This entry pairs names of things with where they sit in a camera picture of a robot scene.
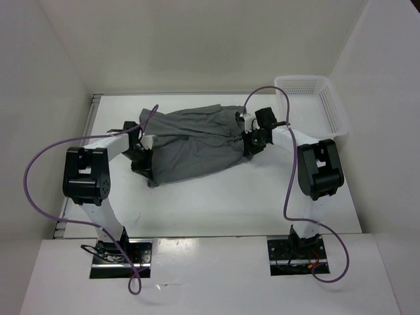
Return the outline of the grey shorts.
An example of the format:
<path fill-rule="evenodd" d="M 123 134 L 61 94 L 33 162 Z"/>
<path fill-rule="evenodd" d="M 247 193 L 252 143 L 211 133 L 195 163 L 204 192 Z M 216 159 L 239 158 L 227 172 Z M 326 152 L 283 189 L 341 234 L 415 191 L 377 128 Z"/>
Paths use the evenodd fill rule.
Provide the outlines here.
<path fill-rule="evenodd" d="M 236 121 L 241 106 L 220 104 L 150 115 L 146 135 L 156 135 L 150 187 L 194 179 L 249 161 L 243 155 L 242 126 Z"/>

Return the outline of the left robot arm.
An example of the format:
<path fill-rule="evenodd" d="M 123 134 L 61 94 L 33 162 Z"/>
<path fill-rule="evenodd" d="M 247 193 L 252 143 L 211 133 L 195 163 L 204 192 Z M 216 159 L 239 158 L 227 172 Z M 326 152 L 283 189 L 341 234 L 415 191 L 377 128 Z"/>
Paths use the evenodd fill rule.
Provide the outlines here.
<path fill-rule="evenodd" d="M 108 199 L 110 162 L 123 155 L 136 171 L 150 175 L 155 137 L 145 135 L 144 127 L 134 121 L 126 121 L 122 129 L 112 129 L 104 137 L 96 136 L 94 142 L 66 152 L 63 193 L 84 210 L 96 228 L 100 248 L 119 263 L 130 257 L 131 246 Z"/>

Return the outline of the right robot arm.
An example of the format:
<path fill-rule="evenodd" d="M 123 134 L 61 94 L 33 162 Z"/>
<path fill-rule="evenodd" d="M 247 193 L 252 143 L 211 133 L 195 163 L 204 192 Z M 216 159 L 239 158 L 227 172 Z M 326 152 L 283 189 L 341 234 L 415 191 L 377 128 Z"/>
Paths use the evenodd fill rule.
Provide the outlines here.
<path fill-rule="evenodd" d="M 243 128 L 245 157 L 262 152 L 269 144 L 293 155 L 283 217 L 291 223 L 288 251 L 293 257 L 302 258 L 318 244 L 323 199 L 335 195 L 344 184 L 336 143 L 293 130 L 286 121 L 278 121 L 271 108 L 263 108 L 254 114 L 236 114 L 236 120 Z M 287 211 L 294 182 L 309 202 L 300 215 L 290 217 Z"/>

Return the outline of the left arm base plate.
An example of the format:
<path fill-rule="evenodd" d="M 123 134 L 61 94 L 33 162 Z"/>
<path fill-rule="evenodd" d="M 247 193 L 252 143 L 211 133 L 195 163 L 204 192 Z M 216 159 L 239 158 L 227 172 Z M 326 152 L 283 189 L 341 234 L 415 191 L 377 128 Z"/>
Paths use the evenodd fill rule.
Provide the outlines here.
<path fill-rule="evenodd" d="M 126 253 L 139 271 L 141 278 L 149 278 L 152 264 L 152 239 L 130 239 Z M 114 246 L 106 247 L 98 242 L 95 246 L 82 245 L 81 248 L 93 256 L 89 278 L 98 279 L 129 279 L 134 275 L 127 259 Z"/>

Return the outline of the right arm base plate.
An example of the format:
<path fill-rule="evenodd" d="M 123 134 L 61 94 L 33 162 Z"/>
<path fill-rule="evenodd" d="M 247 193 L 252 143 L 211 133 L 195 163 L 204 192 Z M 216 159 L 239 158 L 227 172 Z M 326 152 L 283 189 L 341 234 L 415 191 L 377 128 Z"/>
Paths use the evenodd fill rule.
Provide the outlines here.
<path fill-rule="evenodd" d="M 301 252 L 292 250 L 287 236 L 267 238 L 271 276 L 329 274 L 326 249 L 322 238 L 315 246 Z"/>

